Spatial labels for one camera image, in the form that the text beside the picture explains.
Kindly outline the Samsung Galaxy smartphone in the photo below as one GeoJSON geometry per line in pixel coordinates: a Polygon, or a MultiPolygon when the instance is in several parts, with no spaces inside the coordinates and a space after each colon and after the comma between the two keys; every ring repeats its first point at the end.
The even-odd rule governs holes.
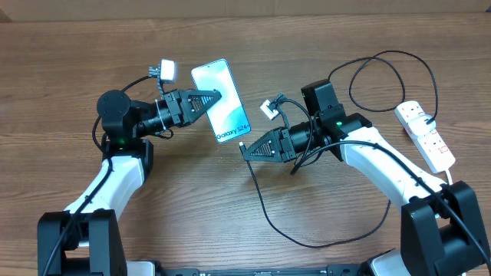
{"type": "Polygon", "coordinates": [[[217,143],[226,143],[251,131],[249,119],[226,59],[219,59],[191,70],[198,90],[217,90],[221,94],[207,111],[217,143]]]}

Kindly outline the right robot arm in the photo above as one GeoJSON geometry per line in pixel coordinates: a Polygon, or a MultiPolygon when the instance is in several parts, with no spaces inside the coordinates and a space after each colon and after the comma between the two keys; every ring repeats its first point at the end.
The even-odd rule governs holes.
{"type": "Polygon", "coordinates": [[[361,264],[331,264],[329,275],[463,275],[490,264],[490,248],[475,192],[444,182],[393,148],[359,113],[347,115],[329,80],[301,89],[308,121],[268,131],[241,145],[247,163],[300,167],[330,151],[372,181],[400,210],[400,247],[361,264]]]}

